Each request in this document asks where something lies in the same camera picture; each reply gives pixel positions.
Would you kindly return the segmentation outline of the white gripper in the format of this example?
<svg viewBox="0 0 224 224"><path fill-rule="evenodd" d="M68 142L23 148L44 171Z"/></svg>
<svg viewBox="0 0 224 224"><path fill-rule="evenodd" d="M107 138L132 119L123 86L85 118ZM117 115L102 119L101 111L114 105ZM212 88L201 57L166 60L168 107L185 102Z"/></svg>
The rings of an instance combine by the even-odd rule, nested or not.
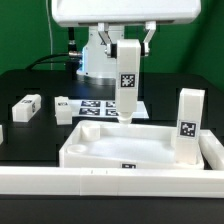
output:
<svg viewBox="0 0 224 224"><path fill-rule="evenodd" d="M109 36L109 24L145 24L141 56L149 55L149 42L160 24L186 24L201 12L201 0L52 0L54 21L62 27L95 26L108 58L117 57L117 45Z"/></svg>

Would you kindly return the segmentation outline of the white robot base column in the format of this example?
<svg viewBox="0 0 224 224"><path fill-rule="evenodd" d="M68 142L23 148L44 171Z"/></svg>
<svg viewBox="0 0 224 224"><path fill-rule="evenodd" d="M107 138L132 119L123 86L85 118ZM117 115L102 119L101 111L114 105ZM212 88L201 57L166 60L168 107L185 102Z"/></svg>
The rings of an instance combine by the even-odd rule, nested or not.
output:
<svg viewBox="0 0 224 224"><path fill-rule="evenodd" d="M77 70L78 78L99 85L112 85L116 76L116 60L105 54L98 28L89 28L89 39L82 49L82 65Z"/></svg>

